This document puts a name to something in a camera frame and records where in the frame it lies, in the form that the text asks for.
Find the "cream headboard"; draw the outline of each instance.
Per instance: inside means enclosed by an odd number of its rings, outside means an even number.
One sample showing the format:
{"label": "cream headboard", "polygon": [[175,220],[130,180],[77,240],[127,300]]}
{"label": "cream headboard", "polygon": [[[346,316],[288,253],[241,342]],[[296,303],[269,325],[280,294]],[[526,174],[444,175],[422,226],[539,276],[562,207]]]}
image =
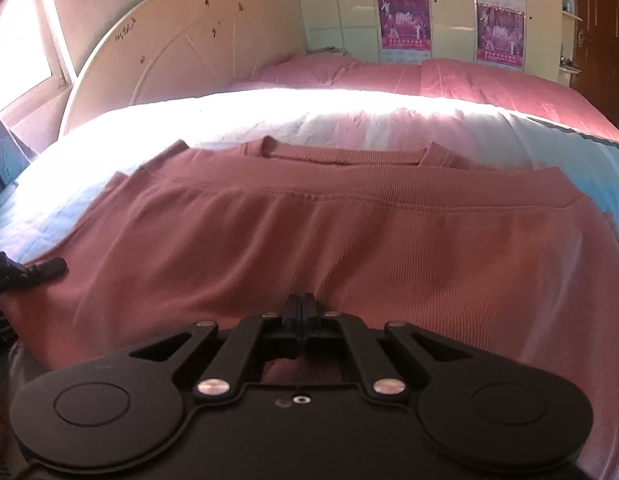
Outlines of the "cream headboard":
{"label": "cream headboard", "polygon": [[145,0],[90,55],[60,135],[109,110],[222,90],[305,47],[287,23],[268,0]]}

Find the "pink quilt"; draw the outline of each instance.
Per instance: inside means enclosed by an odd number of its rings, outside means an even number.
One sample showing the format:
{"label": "pink quilt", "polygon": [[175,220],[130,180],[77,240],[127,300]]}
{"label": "pink quilt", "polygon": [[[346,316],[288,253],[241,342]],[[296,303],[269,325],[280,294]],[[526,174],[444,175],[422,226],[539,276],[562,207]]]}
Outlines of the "pink quilt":
{"label": "pink quilt", "polygon": [[430,59],[422,65],[379,65],[356,61],[340,52],[318,52],[267,66],[233,89],[272,86],[373,90],[490,104],[619,142],[619,130],[571,88],[451,59]]}

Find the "purple poster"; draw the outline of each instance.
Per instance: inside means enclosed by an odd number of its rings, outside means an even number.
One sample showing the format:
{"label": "purple poster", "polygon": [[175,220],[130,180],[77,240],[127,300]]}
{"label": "purple poster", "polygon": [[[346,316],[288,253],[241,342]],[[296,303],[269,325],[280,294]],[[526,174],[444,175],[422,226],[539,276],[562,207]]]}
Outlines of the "purple poster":
{"label": "purple poster", "polygon": [[485,5],[478,9],[478,60],[523,67],[525,15]]}
{"label": "purple poster", "polygon": [[379,0],[383,48],[432,50],[429,0]]}

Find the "shelf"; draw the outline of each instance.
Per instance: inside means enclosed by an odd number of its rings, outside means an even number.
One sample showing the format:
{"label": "shelf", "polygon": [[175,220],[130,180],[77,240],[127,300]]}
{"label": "shelf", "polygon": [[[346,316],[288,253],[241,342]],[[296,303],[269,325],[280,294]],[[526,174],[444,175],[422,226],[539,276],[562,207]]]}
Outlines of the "shelf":
{"label": "shelf", "polygon": [[572,14],[571,12],[567,12],[566,10],[563,11],[563,16],[566,16],[567,18],[571,18],[572,20],[578,20],[579,22],[583,21],[582,18],[579,18],[575,14]]}
{"label": "shelf", "polygon": [[559,66],[558,69],[561,72],[567,72],[568,74],[580,74],[581,71],[577,68],[572,68],[570,66]]}

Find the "brown wooden door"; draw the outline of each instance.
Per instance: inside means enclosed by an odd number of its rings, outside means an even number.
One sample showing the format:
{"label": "brown wooden door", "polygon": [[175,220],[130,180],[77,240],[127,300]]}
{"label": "brown wooden door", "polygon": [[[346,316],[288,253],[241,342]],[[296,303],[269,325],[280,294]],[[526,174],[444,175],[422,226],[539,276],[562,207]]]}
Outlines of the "brown wooden door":
{"label": "brown wooden door", "polygon": [[582,70],[571,87],[619,127],[619,0],[576,0],[574,64]]}

